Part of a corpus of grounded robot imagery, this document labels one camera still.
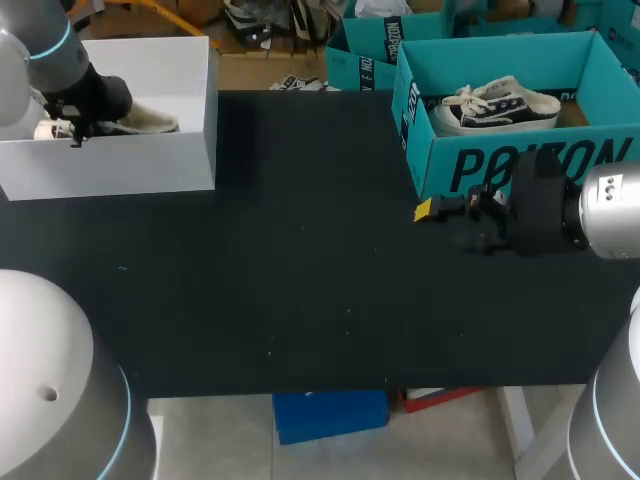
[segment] black and white sneaker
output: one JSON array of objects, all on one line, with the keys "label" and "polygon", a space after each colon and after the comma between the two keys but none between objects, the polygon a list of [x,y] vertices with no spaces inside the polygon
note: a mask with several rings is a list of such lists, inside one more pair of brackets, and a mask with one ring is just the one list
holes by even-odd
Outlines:
[{"label": "black and white sneaker", "polygon": [[556,126],[559,112],[557,98],[527,90],[509,76],[475,90],[461,88],[429,118],[436,135],[450,137],[546,130]]}]

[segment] blue box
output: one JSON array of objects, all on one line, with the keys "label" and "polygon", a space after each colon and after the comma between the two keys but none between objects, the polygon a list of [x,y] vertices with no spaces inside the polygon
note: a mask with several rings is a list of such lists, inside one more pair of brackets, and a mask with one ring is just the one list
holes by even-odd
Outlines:
[{"label": "blue box", "polygon": [[453,0],[442,0],[442,10],[437,13],[387,18],[357,18],[356,0],[348,1],[343,23],[349,50],[356,55],[395,65],[402,40],[427,40],[451,36]]},{"label": "blue box", "polygon": [[478,24],[469,25],[468,27],[470,37],[562,33],[566,31],[566,27],[559,25],[555,18],[551,17],[530,17],[506,22],[487,22],[478,17]]},{"label": "blue box", "polygon": [[573,32],[597,30],[602,16],[602,0],[574,0],[576,18],[569,29]]},{"label": "blue box", "polygon": [[343,28],[329,39],[325,55],[330,86],[340,90],[393,90],[396,66],[349,53]]},{"label": "blue box", "polygon": [[273,395],[280,444],[384,427],[389,404],[382,390]]},{"label": "blue box", "polygon": [[[507,75],[561,100],[575,98],[589,126],[436,137],[427,106]],[[578,183],[593,165],[640,160],[640,89],[598,33],[403,42],[392,111],[422,200],[466,194],[485,182],[508,193],[508,165],[529,149],[555,151]]]},{"label": "blue box", "polygon": [[640,6],[632,0],[605,0],[602,6],[600,32],[607,44],[636,81],[640,80],[640,29],[633,17]]}]

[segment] white sole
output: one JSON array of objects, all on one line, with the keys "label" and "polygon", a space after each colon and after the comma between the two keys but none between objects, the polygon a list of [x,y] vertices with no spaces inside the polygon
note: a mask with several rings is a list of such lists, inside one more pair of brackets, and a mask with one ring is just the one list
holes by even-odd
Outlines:
[{"label": "white sole", "polygon": [[433,131],[439,137],[462,137],[471,135],[491,135],[495,133],[529,132],[532,130],[550,130],[555,128],[558,116],[533,122],[515,123],[512,125],[501,125],[499,127],[469,128],[456,127],[448,123],[441,122],[435,115],[429,115],[429,121]]}]

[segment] white box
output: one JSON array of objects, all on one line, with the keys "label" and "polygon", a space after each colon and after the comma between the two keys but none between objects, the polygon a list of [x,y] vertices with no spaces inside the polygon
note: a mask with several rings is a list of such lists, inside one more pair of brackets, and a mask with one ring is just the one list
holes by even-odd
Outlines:
[{"label": "white box", "polygon": [[32,140],[44,111],[0,129],[0,185],[9,200],[213,190],[218,99],[207,37],[83,42],[101,75],[133,98],[178,117],[180,132]]}]

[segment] teal shoe box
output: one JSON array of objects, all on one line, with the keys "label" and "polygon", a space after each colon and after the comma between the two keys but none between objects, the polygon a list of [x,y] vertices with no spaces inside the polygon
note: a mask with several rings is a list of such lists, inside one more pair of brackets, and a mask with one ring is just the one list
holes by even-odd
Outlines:
[{"label": "teal shoe box", "polygon": [[356,55],[395,65],[402,40],[451,37],[454,0],[442,0],[442,9],[436,13],[387,18],[357,18],[356,0],[348,2],[343,23],[349,49]]},{"label": "teal shoe box", "polygon": [[393,90],[396,66],[349,53],[343,28],[329,39],[325,54],[331,87],[340,90]]},{"label": "teal shoe box", "polygon": [[[589,126],[436,137],[427,107],[467,84],[506,75],[560,100],[575,99]],[[508,166],[525,150],[556,152],[578,183],[594,165],[640,160],[640,89],[598,33],[403,42],[392,111],[422,200],[466,195],[485,182],[508,193]]]},{"label": "teal shoe box", "polygon": [[602,16],[602,0],[574,0],[576,17],[569,29],[573,32],[597,30]]},{"label": "teal shoe box", "polygon": [[478,17],[477,25],[469,25],[470,37],[492,37],[499,35],[525,35],[534,33],[562,33],[567,28],[551,17],[530,17],[506,22],[487,22]]},{"label": "teal shoe box", "polygon": [[600,32],[622,66],[640,80],[640,6],[633,0],[605,0]]}]

